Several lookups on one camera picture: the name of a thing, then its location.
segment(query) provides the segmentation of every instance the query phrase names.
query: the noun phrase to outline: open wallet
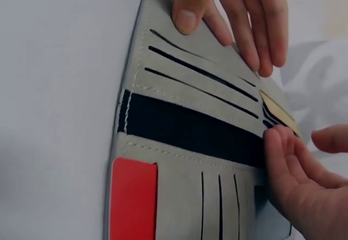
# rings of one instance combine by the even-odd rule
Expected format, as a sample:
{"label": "open wallet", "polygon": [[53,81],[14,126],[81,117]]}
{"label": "open wallet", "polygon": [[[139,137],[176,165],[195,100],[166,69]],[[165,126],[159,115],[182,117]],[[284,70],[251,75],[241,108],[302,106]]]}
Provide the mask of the open wallet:
{"label": "open wallet", "polygon": [[283,240],[266,193],[263,134],[300,136],[284,94],[204,23],[171,21],[173,0],[142,0],[118,104],[105,240]]}

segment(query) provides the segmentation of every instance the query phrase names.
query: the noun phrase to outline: white stitching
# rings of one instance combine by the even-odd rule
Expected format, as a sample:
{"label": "white stitching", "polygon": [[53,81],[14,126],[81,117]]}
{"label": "white stitching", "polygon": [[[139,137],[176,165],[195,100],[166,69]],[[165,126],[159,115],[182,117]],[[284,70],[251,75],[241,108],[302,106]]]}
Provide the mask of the white stitching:
{"label": "white stitching", "polygon": [[146,35],[146,30],[147,30],[147,24],[148,24],[148,18],[149,18],[149,15],[150,15],[151,5],[152,5],[152,0],[150,0],[149,9],[148,9],[148,12],[147,12],[147,15],[146,15],[145,28],[144,28],[144,34],[143,34],[142,39],[141,39],[141,46],[140,46],[140,53],[139,53],[138,64],[136,65],[136,70],[135,70],[135,74],[134,74],[134,78],[133,78],[132,89],[130,90],[129,98],[128,98],[128,102],[127,102],[127,109],[126,109],[126,113],[125,113],[125,129],[124,129],[125,133],[127,133],[129,107],[131,105],[132,94],[134,92],[136,77],[137,77],[138,71],[139,71],[140,60],[141,60],[141,56],[142,56],[142,49],[144,47],[144,41],[145,41],[145,35]]}
{"label": "white stitching", "polygon": [[159,150],[159,149],[155,149],[153,147],[147,147],[147,146],[139,145],[139,144],[133,143],[133,142],[126,142],[126,145],[133,146],[133,147],[139,147],[139,148],[141,148],[143,150],[154,151],[154,152],[157,152],[157,153],[161,153],[162,155],[179,157],[179,158],[187,159],[187,160],[190,160],[190,161],[198,162],[198,163],[201,163],[201,164],[211,165],[213,167],[229,169],[229,170],[232,170],[232,171],[236,171],[237,170],[237,171],[242,171],[242,172],[247,172],[247,173],[253,173],[252,171],[245,170],[245,169],[242,169],[242,168],[236,168],[236,167],[232,168],[232,167],[230,167],[228,165],[218,165],[218,164],[214,164],[214,163],[211,163],[211,162],[199,160],[199,159],[197,159],[195,157],[185,157],[185,156],[183,156],[181,154],[172,153],[172,152],[165,151],[165,150]]}
{"label": "white stitching", "polygon": [[[182,99],[182,98],[180,98],[180,97],[168,95],[168,94],[163,93],[163,92],[161,92],[161,91],[159,91],[159,90],[157,90],[157,89],[145,87],[145,86],[142,86],[142,85],[135,85],[134,87],[135,87],[135,88],[140,88],[140,89],[143,89],[143,90],[147,90],[147,91],[151,91],[151,92],[153,92],[153,93],[155,93],[155,94],[160,94],[160,95],[162,95],[162,96],[164,96],[164,97],[171,97],[171,98],[174,99],[174,100],[178,100],[178,101],[184,102],[184,103],[189,104],[189,105],[192,105],[192,106],[197,106],[197,107],[203,109],[204,111],[209,111],[209,112],[211,112],[211,113],[213,113],[213,114],[216,114],[216,115],[218,115],[218,116],[220,116],[220,117],[222,117],[222,118],[224,118],[224,119],[227,119],[227,120],[230,120],[230,121],[232,121],[232,122],[234,122],[234,123],[237,123],[237,124],[239,124],[240,126],[245,126],[245,124],[241,123],[241,122],[238,121],[237,119],[231,119],[230,117],[225,116],[225,115],[223,115],[223,114],[221,114],[221,113],[219,113],[219,112],[216,112],[216,111],[214,111],[214,110],[212,110],[212,109],[210,109],[210,108],[206,108],[206,107],[204,107],[204,106],[202,106],[202,105],[195,104],[195,103],[193,103],[193,102],[191,102],[191,101],[184,100],[184,99]],[[258,131],[255,130],[254,128],[252,128],[252,127],[249,128],[249,129],[250,129],[251,131],[253,131],[254,133],[258,133]]]}

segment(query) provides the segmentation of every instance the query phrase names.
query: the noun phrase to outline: red card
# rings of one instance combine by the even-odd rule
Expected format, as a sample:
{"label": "red card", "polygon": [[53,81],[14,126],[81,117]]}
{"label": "red card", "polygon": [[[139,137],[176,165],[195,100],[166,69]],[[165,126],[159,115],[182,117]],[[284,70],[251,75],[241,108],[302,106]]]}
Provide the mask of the red card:
{"label": "red card", "polygon": [[157,165],[126,158],[111,168],[109,240],[154,240]]}

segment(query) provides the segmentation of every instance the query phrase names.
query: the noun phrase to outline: gray suede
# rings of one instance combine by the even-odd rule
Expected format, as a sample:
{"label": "gray suede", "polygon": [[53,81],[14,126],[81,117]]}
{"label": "gray suede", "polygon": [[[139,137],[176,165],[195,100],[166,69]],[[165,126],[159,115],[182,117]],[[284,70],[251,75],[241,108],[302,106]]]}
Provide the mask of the gray suede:
{"label": "gray suede", "polygon": [[[265,185],[264,170],[128,135],[126,132],[117,132],[120,103],[125,90],[130,91],[128,107],[131,105],[132,95],[140,94],[201,112],[247,130],[260,138],[266,130],[262,122],[263,101],[259,94],[260,90],[267,93],[290,114],[281,89],[272,80],[260,79],[252,72],[232,46],[222,47],[204,23],[201,23],[192,35],[179,34],[171,21],[171,6],[172,0],[141,2],[119,105],[116,109],[110,162],[116,157],[126,157],[157,163],[156,240],[201,240],[201,236],[204,240],[218,240],[221,226],[224,240],[237,240],[238,236],[240,240],[252,239],[256,221],[253,190],[254,186]],[[155,30],[167,41],[156,36],[150,29]],[[149,46],[233,84],[257,101],[217,80],[150,51]],[[145,68],[168,77],[150,73]],[[228,103],[243,107],[257,118]],[[122,121],[127,123],[127,117],[126,113]],[[231,153],[243,154],[243,152],[233,152],[233,144],[230,148]],[[220,225],[219,177],[222,225]],[[105,214],[107,225],[109,193],[108,191]]]}

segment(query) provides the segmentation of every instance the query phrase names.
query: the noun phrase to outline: white background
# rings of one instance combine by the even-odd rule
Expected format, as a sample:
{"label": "white background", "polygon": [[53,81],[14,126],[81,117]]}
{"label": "white background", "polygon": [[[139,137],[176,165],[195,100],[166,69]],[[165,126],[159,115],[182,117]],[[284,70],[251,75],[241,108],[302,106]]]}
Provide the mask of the white background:
{"label": "white background", "polygon": [[[348,76],[344,1],[289,0],[290,44],[330,40],[338,72],[330,83]],[[139,3],[0,0],[0,239],[101,239],[114,110]],[[322,160],[346,170],[340,157]]]}

